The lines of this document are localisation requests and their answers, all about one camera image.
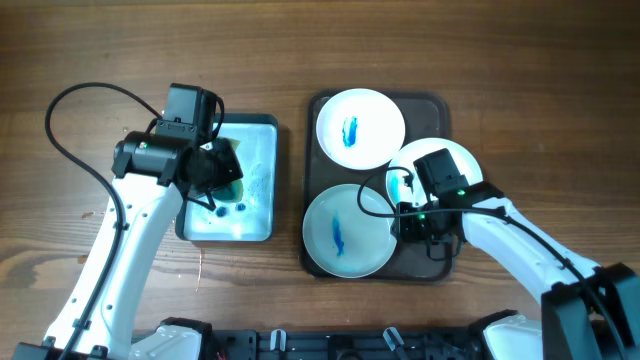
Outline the green yellow sponge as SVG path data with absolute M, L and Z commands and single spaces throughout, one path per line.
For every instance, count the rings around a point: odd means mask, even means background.
M 231 148 L 232 160 L 234 161 L 232 169 L 236 172 L 233 181 L 216 189 L 212 195 L 215 200 L 230 203 L 238 203 L 242 200 L 244 186 L 242 183 L 243 170 L 241 162 L 237 157 L 236 150 L 240 145 L 240 141 L 231 138 L 220 137 L 215 140 L 216 145 L 228 145 Z

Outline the grey-white plate bottom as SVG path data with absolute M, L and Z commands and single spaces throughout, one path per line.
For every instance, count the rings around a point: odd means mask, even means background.
M 391 219 L 365 214 L 389 214 L 385 198 L 370 188 L 341 184 L 319 194 L 305 212 L 302 235 L 313 262 L 341 278 L 361 278 L 381 269 L 393 255 L 397 240 Z

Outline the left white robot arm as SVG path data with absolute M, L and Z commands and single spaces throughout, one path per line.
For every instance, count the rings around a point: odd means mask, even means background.
M 41 344 L 21 342 L 17 359 L 213 359 L 209 323 L 168 318 L 132 340 L 156 252 L 192 190 L 210 194 L 239 178 L 234 144 L 132 132 L 114 149 L 110 200 L 69 300 Z

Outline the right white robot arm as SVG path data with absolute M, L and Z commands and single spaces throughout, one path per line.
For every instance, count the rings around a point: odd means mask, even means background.
M 395 213 L 401 239 L 432 242 L 453 232 L 502 265 L 539 304 L 538 321 L 503 315 L 482 327 L 491 358 L 638 358 L 638 275 L 561 245 L 493 184 L 454 188 L 421 207 L 399 201 Z

